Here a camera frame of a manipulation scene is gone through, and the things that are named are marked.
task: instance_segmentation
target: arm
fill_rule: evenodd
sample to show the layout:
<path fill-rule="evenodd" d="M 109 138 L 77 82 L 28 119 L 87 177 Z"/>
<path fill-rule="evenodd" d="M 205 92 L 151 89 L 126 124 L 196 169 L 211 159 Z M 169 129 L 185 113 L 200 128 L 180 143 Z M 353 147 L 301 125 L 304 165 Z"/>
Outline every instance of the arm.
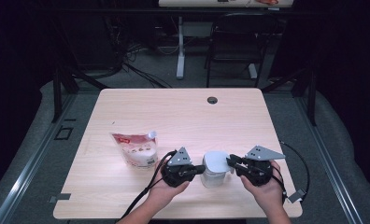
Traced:
<path fill-rule="evenodd" d="M 275 161 L 271 161 L 271 164 L 280 170 L 280 167 Z M 273 169 L 273 175 L 278 179 L 281 178 L 276 169 Z M 275 179 L 271 178 L 267 184 L 255 187 L 245 176 L 242 175 L 240 178 L 243 182 L 244 188 L 254 196 L 257 204 L 266 213 L 270 224 L 291 223 L 282 205 L 281 200 L 283 191 Z"/>
<path fill-rule="evenodd" d="M 158 172 L 155 182 L 162 179 L 162 173 Z M 163 180 L 159 181 L 149 191 L 147 200 L 139 205 L 133 212 L 121 219 L 118 224 L 147 224 L 163 208 L 165 208 L 173 198 L 183 192 L 189 186 L 189 181 L 182 183 L 176 188 L 168 186 Z"/>

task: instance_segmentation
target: office chair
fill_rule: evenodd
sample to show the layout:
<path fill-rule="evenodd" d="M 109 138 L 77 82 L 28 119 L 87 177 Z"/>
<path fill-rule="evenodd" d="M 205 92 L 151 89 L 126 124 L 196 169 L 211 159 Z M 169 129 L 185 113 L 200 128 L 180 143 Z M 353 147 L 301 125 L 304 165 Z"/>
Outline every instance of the office chair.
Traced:
<path fill-rule="evenodd" d="M 206 86 L 209 87 L 211 62 L 214 63 L 257 63 L 258 86 L 263 68 L 264 55 L 271 35 L 278 28 L 278 20 L 265 14 L 228 13 L 212 24 L 209 48 L 205 61 Z"/>

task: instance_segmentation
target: gray carpet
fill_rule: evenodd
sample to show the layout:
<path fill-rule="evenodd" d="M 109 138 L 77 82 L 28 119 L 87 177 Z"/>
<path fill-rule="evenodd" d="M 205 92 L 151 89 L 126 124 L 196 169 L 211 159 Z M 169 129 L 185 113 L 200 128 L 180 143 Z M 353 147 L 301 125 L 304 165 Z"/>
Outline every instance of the gray carpet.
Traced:
<path fill-rule="evenodd" d="M 206 84 L 206 70 L 203 69 L 205 55 L 201 53 L 203 46 L 188 45 L 186 51 L 185 78 L 176 79 L 177 54 L 165 55 L 159 51 L 141 50 L 136 54 L 134 67 L 152 73 L 169 83 L 173 88 L 196 88 Z M 269 66 L 263 71 L 268 74 Z M 99 79 L 112 88 L 153 88 L 144 78 L 134 72 L 122 69 L 118 74 Z M 9 213 L 10 223 L 65 223 L 52 216 L 54 203 L 49 203 L 50 196 L 60 193 L 72 160 L 78 149 L 81 136 L 98 96 L 98 90 L 83 80 L 78 80 L 80 91 L 76 96 L 64 98 L 69 104 L 62 122 L 56 125 L 73 128 L 68 140 L 51 140 L 46 145 L 37 172 L 26 191 L 21 195 L 18 204 Z M 260 87 L 268 85 L 266 77 L 262 77 Z M 310 189 L 306 200 L 302 203 L 304 213 L 292 220 L 293 223 L 349 223 L 349 218 L 338 200 L 323 163 L 319 146 L 310 131 L 307 120 L 303 116 L 303 99 L 292 98 L 288 86 L 264 95 L 272 121 L 280 140 L 291 145 L 305 158 L 311 174 Z M 45 134 L 52 129 L 50 121 L 53 117 L 52 84 L 41 90 L 43 102 L 36 115 L 29 133 L 13 160 L 7 174 L 0 183 L 0 208 L 8 194 L 27 165 L 30 158 L 43 145 Z M 332 156 L 335 167 L 347 187 L 354 205 L 363 223 L 370 223 L 370 185 L 353 160 L 353 150 L 349 134 L 343 123 L 323 96 L 318 95 L 316 104 L 317 130 L 325 146 Z M 295 153 L 282 147 L 287 156 L 292 178 L 297 189 L 306 187 L 306 170 Z M 71 220 L 71 223 L 113 223 L 113 220 Z M 247 220 L 247 223 L 267 223 L 264 218 Z"/>

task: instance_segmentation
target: plastic bag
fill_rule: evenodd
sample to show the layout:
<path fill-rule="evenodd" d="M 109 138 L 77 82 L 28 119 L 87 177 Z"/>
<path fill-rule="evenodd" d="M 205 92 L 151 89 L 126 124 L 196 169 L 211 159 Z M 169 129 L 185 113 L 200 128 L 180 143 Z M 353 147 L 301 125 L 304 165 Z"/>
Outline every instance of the plastic bag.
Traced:
<path fill-rule="evenodd" d="M 156 132 L 147 134 L 112 133 L 128 165 L 136 168 L 153 167 L 158 160 Z"/>

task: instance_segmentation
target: table top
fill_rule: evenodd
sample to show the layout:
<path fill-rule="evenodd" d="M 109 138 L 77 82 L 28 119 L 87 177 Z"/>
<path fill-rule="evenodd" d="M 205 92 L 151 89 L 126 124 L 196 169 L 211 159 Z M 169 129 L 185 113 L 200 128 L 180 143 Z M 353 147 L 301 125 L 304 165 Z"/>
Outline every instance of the table top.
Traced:
<path fill-rule="evenodd" d="M 216 97 L 215 104 L 207 101 Z M 263 95 L 258 89 L 107 89 L 100 93 L 65 180 L 54 216 L 59 219 L 119 218 L 148 185 L 153 169 L 126 165 L 110 133 L 157 132 L 158 157 L 185 147 L 193 165 L 212 150 L 244 156 L 260 145 L 282 153 Z M 285 187 L 295 192 L 285 160 L 277 160 Z M 140 200 L 144 202 L 147 195 Z M 284 203 L 290 217 L 301 205 Z M 154 218 L 265 217 L 235 174 L 207 189 L 197 175 Z"/>
<path fill-rule="evenodd" d="M 160 7 L 291 7 L 293 0 L 278 0 L 272 6 L 259 3 L 256 0 L 159 0 Z"/>

